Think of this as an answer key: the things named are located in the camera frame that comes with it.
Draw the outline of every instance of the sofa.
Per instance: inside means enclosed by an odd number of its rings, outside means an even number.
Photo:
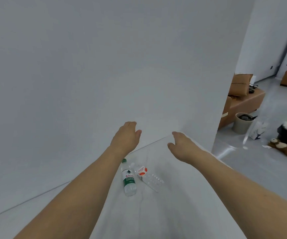
[[[265,92],[259,88],[247,96],[228,96],[223,109],[218,129],[234,122],[235,114],[239,112],[251,113],[257,110],[264,99]]]

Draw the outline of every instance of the hand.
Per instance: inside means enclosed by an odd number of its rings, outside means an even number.
[[[203,158],[208,152],[199,148],[190,138],[181,132],[172,132],[175,145],[168,143],[168,148],[172,154],[180,161],[191,164],[198,158]]]
[[[139,143],[142,131],[136,131],[136,124],[136,122],[126,122],[119,128],[110,143],[110,147],[120,151],[123,157],[134,150]]]

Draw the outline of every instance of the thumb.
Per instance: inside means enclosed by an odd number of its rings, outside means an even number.
[[[170,142],[170,143],[168,143],[168,148],[169,148],[170,152],[174,155],[174,152],[176,150],[175,145],[172,142]]]
[[[136,139],[138,140],[138,142],[139,142],[139,139],[140,139],[141,133],[142,133],[142,131],[141,131],[141,130],[138,130],[138,131],[135,133],[135,135],[136,135]]]

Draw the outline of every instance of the person's right arm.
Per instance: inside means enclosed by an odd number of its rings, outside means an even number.
[[[172,154],[199,170],[247,238],[286,238],[287,201],[200,149],[183,133],[173,132]]]

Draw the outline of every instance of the plastic bottle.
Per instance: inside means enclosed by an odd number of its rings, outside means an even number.
[[[134,168],[134,172],[136,175],[151,189],[153,189],[156,192],[159,192],[160,187],[164,183],[164,181],[158,177],[155,173],[151,172],[145,166],[142,165],[135,165],[132,163],[130,165],[132,168]]]
[[[136,194],[137,185],[134,181],[132,169],[130,168],[125,158],[122,160],[121,171],[122,171],[122,181],[124,184],[125,195],[132,196]]]

